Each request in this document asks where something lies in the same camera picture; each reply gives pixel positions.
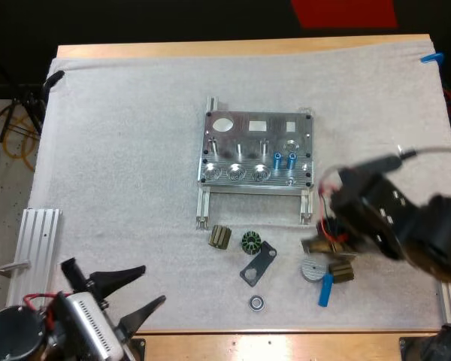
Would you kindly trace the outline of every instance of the green gear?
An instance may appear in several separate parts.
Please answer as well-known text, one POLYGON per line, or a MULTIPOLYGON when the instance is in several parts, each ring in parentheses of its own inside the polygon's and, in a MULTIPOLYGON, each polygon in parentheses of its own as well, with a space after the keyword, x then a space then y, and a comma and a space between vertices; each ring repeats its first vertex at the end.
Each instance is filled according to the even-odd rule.
POLYGON ((254 231, 249 231, 242 237, 242 249, 247 254, 256 254, 261 250, 261 238, 258 233, 254 231))

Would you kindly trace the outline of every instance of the blue clip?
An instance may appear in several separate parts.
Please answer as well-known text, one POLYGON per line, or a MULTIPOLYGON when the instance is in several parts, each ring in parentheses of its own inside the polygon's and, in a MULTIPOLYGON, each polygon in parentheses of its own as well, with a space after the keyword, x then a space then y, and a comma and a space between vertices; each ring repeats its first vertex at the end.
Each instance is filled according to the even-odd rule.
POLYGON ((322 279, 322 289, 319 295, 318 305, 321 307, 328 307, 329 296, 331 295, 332 282, 334 281, 334 276, 330 273, 326 273, 322 279))
POLYGON ((437 62, 438 65, 442 65, 444 61, 443 53, 434 53, 431 55, 426 55, 421 58, 421 62, 437 62))

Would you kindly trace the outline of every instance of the blue cylinder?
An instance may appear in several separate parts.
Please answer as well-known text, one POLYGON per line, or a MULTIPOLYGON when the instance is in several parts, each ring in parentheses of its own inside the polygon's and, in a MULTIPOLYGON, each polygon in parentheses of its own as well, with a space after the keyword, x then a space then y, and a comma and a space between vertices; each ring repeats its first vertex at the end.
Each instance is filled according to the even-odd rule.
POLYGON ((331 295, 332 283, 334 282, 334 276, 330 273, 326 273, 322 279, 321 294, 319 295, 318 305, 321 307, 328 307, 329 296, 331 295))
POLYGON ((297 161, 298 161, 298 156, 296 156, 295 153, 290 153, 289 157, 287 158, 287 168, 294 169, 295 163, 297 161))
POLYGON ((272 157, 272 165, 275 170, 280 168, 280 163, 283 161, 283 155, 279 152, 274 153, 272 157))

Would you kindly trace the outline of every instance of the black background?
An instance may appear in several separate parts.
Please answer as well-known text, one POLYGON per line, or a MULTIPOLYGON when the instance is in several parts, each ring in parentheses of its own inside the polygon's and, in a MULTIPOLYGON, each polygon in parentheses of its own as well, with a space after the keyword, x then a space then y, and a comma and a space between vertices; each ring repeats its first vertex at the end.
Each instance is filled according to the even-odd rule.
MULTIPOLYGON (((0 63, 44 82, 59 44, 429 33, 451 85, 451 0, 395 0, 398 29, 302 29, 289 0, 0 0, 0 63)), ((0 97, 6 97, 0 75, 0 97)))

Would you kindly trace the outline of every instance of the square hole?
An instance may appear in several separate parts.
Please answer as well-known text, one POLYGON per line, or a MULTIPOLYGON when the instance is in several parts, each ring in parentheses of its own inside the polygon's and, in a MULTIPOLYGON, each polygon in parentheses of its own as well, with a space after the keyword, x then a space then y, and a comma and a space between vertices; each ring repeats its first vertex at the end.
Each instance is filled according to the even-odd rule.
POLYGON ((286 132, 295 132, 295 122, 286 123, 286 132))
POLYGON ((268 124, 263 120, 251 120, 249 122, 250 132, 265 132, 266 130, 268 130, 268 124))

